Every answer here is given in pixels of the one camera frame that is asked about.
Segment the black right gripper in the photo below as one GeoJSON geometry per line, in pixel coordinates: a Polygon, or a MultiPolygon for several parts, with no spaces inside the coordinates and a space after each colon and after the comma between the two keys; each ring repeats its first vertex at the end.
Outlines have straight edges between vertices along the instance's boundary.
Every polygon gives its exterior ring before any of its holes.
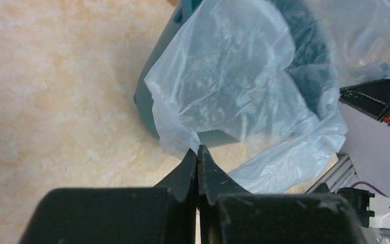
{"type": "Polygon", "coordinates": [[[340,101],[390,127],[390,79],[343,87],[340,101]]]}

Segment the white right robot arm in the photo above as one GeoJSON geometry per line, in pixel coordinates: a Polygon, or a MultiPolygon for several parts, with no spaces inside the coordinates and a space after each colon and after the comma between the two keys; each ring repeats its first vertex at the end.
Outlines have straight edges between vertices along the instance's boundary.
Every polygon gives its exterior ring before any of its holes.
{"type": "MultiPolygon", "coordinates": [[[[344,104],[390,127],[390,79],[344,87],[340,94],[344,104]]],[[[390,198],[357,186],[358,183],[354,183],[340,188],[337,195],[351,204],[363,227],[390,230],[390,198]]]]}

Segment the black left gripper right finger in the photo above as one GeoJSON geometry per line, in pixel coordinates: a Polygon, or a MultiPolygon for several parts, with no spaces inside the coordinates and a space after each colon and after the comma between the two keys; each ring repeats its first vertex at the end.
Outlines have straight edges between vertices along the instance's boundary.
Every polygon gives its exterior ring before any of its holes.
{"type": "Polygon", "coordinates": [[[202,243],[366,243],[354,209],[331,193],[252,194],[198,150],[202,243]]]}

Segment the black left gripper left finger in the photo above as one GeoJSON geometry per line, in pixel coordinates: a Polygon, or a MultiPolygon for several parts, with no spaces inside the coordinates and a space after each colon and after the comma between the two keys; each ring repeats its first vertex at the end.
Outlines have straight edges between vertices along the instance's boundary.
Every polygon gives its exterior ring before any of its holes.
{"type": "Polygon", "coordinates": [[[194,243],[197,154],[153,187],[58,188],[39,202],[21,243],[194,243]]]}

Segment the translucent blue trash bag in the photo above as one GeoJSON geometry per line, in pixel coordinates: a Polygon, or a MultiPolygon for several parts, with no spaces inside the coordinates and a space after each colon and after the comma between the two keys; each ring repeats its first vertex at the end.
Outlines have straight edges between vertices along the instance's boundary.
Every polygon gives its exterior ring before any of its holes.
{"type": "Polygon", "coordinates": [[[231,178],[283,193],[320,175],[347,125],[339,89],[390,80],[390,1],[202,1],[144,83],[165,153],[244,143],[231,178]]]}

